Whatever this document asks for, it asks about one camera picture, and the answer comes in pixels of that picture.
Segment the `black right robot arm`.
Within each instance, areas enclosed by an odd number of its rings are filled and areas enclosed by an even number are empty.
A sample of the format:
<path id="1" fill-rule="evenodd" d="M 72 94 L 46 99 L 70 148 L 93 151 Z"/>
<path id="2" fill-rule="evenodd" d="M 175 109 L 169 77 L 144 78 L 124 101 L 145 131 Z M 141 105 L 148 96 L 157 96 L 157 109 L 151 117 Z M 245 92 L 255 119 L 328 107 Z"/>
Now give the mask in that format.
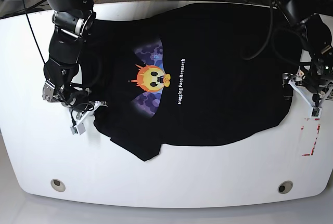
<path id="1" fill-rule="evenodd" d="M 79 57 L 91 34 L 96 18 L 93 0 L 47 0 L 54 10 L 54 32 L 49 44 L 49 58 L 43 71 L 46 78 L 43 99 L 60 102 L 71 113 L 82 116 L 96 109 L 90 101 L 91 87 L 101 74 L 101 62 L 97 62 L 97 75 L 87 84 L 76 84 L 72 79 L 79 71 Z"/>

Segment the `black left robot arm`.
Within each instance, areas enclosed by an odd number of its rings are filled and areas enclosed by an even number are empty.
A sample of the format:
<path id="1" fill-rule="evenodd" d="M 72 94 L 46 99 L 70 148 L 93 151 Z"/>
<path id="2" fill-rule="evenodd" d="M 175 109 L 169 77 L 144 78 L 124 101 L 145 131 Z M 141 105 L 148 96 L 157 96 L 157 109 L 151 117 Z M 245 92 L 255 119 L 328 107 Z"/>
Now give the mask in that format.
<path id="1" fill-rule="evenodd" d="M 303 75 L 299 82 L 287 77 L 288 84 L 302 94 L 306 88 L 312 98 L 309 104 L 318 110 L 332 91 L 332 34 L 329 27 L 316 14 L 310 0 L 274 0 L 277 8 L 285 16 L 288 25 L 280 25 L 274 29 L 271 37 L 272 49 L 276 56 L 297 66 Z M 297 36 L 311 60 L 308 62 L 294 61 L 282 56 L 275 45 L 276 35 L 288 32 Z"/>

